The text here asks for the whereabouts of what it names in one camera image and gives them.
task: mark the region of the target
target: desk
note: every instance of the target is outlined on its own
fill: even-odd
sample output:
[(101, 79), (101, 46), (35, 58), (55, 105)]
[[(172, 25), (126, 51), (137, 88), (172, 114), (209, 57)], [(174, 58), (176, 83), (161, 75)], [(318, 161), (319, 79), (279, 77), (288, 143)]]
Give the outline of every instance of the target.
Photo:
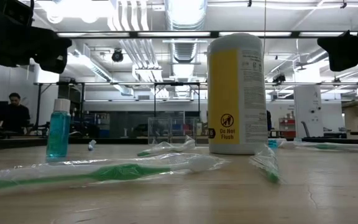
[[(70, 159), (128, 158), (147, 146), (71, 145)], [(198, 152), (207, 154), (207, 148)], [(247, 156), (159, 179), (0, 196), (0, 223), (358, 223), (358, 154), (278, 150), (286, 184), (268, 183)], [(0, 150), (0, 169), (41, 163), (45, 147)]]

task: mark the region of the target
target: green toothbrush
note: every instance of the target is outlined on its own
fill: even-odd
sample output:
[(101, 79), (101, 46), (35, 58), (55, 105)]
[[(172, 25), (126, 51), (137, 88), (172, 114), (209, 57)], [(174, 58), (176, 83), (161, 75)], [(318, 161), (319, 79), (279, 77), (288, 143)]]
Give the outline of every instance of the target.
[[(171, 172), (175, 170), (189, 169), (194, 172), (204, 171), (212, 168), (216, 164), (216, 161), (213, 157), (209, 156), (194, 156), (190, 158), (187, 162), (181, 164), (172, 164), (172, 165), (145, 165), (145, 164), (121, 164), (115, 166), (62, 166), (62, 172), (67, 172), (67, 168), (75, 172), (86, 172), (89, 170), (94, 170), (87, 174), (75, 174), (75, 175), (50, 175), (48, 176), (48, 170), (50, 173), (56, 173), (56, 168), (59, 167), (43, 167), (41, 172), (42, 175), (46, 174), (46, 177), (36, 177), (36, 178), (16, 178), (7, 176), (0, 176), (0, 189), (5, 189), (8, 187), (14, 187), (17, 185), (30, 185), (30, 184), (50, 184), (56, 182), (66, 182), (71, 180), (90, 180), (89, 183), (99, 182), (105, 180), (134, 180), (141, 177), (147, 177), (150, 175), (161, 174), (164, 172)], [(23, 173), (28, 171), (33, 172), (36, 168), (23, 168), (16, 169), (17, 174), (23, 176)]]

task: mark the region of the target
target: black camera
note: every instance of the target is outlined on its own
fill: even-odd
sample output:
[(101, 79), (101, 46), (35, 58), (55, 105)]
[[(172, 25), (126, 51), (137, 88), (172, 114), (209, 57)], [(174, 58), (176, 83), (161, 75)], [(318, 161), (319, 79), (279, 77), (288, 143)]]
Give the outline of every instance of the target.
[(71, 40), (49, 29), (32, 27), (34, 0), (30, 4), (0, 0), (0, 65), (28, 65), (33, 58), (42, 70), (62, 73)]
[(351, 35), (348, 30), (339, 37), (322, 37), (317, 44), (327, 51), (331, 71), (341, 72), (358, 65), (358, 32)]
[(113, 62), (122, 62), (122, 60), (124, 60), (122, 49), (114, 49), (114, 53), (112, 54), (111, 59)]

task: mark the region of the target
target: ceiling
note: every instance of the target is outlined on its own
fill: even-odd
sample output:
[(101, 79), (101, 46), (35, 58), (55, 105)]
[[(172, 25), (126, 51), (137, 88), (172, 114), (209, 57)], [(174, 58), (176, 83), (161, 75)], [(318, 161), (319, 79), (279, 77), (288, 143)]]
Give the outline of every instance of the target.
[[(47, 7), (54, 4), (51, 1), (38, 0), (35, 5), (35, 22), (33, 26), (46, 27), (59, 32), (81, 32), (81, 31), (110, 31), (106, 14), (109, 14), (111, 3), (109, 1), (92, 1), (90, 5), (81, 7), (78, 1), (75, 10), (83, 10), (89, 14), (101, 16), (94, 23), (85, 23), (79, 17), (64, 17), (58, 24), (52, 24), (47, 18)], [(342, 0), (268, 0), (266, 2), (266, 12), (264, 1), (253, 0), (252, 6), (247, 7), (248, 1), (217, 1), (209, 0), (204, 21), (204, 30), (317, 30), (317, 31), (339, 31), (358, 30), (358, 1), (346, 1), (348, 7), (341, 9)], [(131, 1), (128, 1), (128, 21), (131, 24)], [(150, 30), (166, 30), (165, 10), (163, 0), (147, 1), (147, 22)], [(307, 7), (322, 7), (322, 9), (310, 9)], [(207, 77), (206, 49), (211, 39), (205, 39), (205, 42), (198, 44), (196, 59), (192, 61), (195, 65), (193, 71), (194, 77)], [(316, 39), (266, 39), (264, 73), (268, 81), (277, 73), (270, 71), (280, 65), (285, 59), (296, 59), (297, 55), (311, 54), (319, 47)], [(132, 75), (132, 61), (124, 51), (124, 60), (115, 63), (111, 60), (111, 55), (115, 48), (122, 48), (119, 39), (76, 39), (75, 46), (82, 51), (82, 46), (86, 44), (91, 50), (91, 58), (98, 62), (105, 71), (119, 82), (138, 82)], [(163, 39), (153, 39), (152, 46), (158, 64), (162, 68), (162, 78), (169, 79), (172, 74), (172, 56), (170, 45), (163, 43)], [(351, 74), (358, 71), (358, 66), (340, 73), (334, 73), (329, 70), (328, 62), (322, 61), (319, 64), (320, 76), (322, 81), (331, 81), (334, 76), (342, 74)], [(287, 81), (294, 81), (293, 67), (287, 67), (281, 70), (286, 75)], [(94, 82), (95, 74), (83, 63), (78, 61), (68, 61), (67, 69), (62, 74), (65, 77), (73, 77), (78, 81)], [(350, 76), (347, 82), (358, 82), (358, 74)]]

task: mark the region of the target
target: toothbrush head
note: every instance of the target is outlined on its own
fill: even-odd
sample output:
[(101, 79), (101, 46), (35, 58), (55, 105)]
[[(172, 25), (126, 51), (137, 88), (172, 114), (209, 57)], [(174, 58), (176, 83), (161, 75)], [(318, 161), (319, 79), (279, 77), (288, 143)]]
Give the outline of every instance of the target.
[(193, 172), (201, 172), (212, 168), (216, 161), (208, 156), (195, 156), (189, 159), (189, 169)]

